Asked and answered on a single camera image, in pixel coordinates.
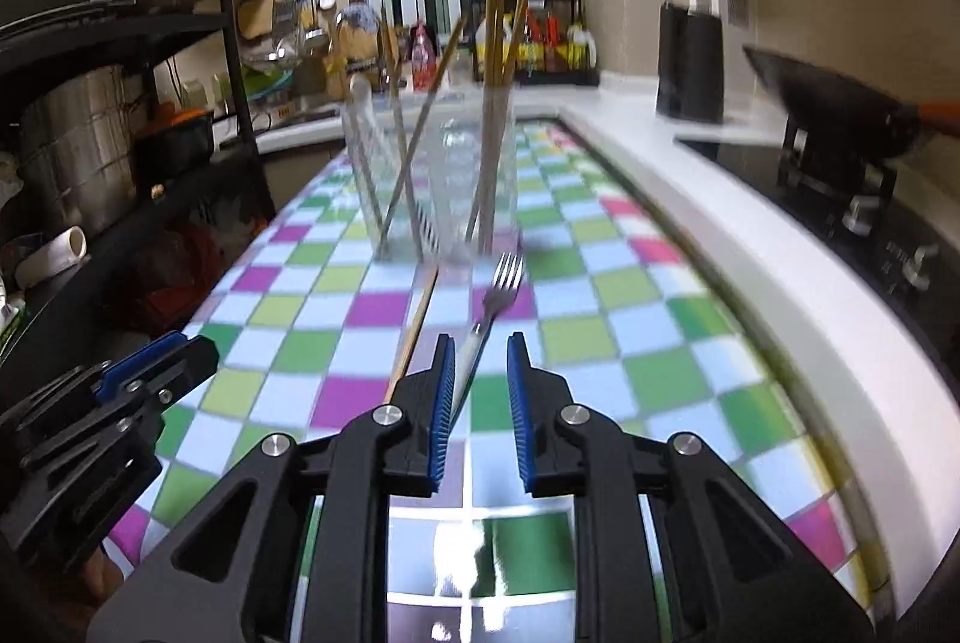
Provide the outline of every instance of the metal bolt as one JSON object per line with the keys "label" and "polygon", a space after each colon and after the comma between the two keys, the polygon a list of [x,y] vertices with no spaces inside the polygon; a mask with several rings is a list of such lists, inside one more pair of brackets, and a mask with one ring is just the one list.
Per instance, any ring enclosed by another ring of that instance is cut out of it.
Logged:
{"label": "metal bolt", "polygon": [[290,448],[290,437],[287,435],[267,435],[260,444],[260,450],[267,456],[281,456]]}
{"label": "metal bolt", "polygon": [[393,426],[403,417],[403,411],[395,405],[381,405],[373,411],[373,420],[380,426]]}
{"label": "metal bolt", "polygon": [[697,435],[688,435],[686,432],[683,435],[677,435],[673,438],[673,447],[677,449],[677,453],[682,456],[696,456],[700,453],[700,449],[704,447],[703,442],[700,442],[700,438]]}
{"label": "metal bolt", "polygon": [[560,418],[570,426],[580,426],[590,420],[590,411],[583,405],[568,405],[560,411]]}

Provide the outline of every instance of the white countertop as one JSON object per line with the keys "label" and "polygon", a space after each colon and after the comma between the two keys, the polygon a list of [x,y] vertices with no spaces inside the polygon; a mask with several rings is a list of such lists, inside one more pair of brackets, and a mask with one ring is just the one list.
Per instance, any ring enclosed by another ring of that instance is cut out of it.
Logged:
{"label": "white countertop", "polygon": [[[865,492],[889,560],[896,612],[960,528],[960,408],[899,320],[813,235],[674,137],[779,145],[784,114],[755,103],[723,127],[655,111],[656,80],[526,89],[518,115],[561,117],[699,245],[763,322],[829,421]],[[257,138],[261,152],[342,136],[339,119]]]}

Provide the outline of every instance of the table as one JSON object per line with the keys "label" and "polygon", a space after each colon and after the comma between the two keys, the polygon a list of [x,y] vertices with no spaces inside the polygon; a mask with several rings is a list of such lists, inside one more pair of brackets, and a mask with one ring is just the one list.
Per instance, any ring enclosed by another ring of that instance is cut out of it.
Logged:
{"label": "table", "polygon": [[[573,640],[572,504],[533,500],[517,474],[505,374],[515,331],[534,365],[627,431],[702,435],[867,606],[857,544],[812,440],[690,262],[555,122],[517,128],[517,186],[528,277],[493,326],[439,493],[392,506],[390,639]],[[424,271],[372,256],[344,153],[187,327],[217,343],[221,368],[167,411],[162,474],[112,532],[134,565],[266,435],[334,434],[381,402]],[[440,271],[411,371],[429,366],[439,333],[463,336],[491,276],[491,263]]]}

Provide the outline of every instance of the fork handle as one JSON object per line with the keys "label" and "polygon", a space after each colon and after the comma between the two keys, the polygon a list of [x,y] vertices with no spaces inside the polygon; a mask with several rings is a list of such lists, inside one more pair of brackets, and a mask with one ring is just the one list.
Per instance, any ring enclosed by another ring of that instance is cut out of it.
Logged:
{"label": "fork handle", "polygon": [[450,429],[456,424],[457,416],[460,415],[464,402],[467,401],[470,382],[473,380],[473,373],[480,356],[480,348],[483,345],[483,339],[488,328],[490,328],[488,323],[474,323],[473,328],[464,337],[464,341],[457,346],[457,359],[453,376],[453,418],[450,420]]}

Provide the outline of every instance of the large metal pot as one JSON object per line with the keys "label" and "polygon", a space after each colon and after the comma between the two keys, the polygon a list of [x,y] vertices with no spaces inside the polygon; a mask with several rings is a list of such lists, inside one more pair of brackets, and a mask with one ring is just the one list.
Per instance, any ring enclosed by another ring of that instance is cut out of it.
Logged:
{"label": "large metal pot", "polygon": [[44,230],[80,226],[94,237],[136,203],[119,66],[74,77],[35,101],[21,121],[24,181],[40,197]]}

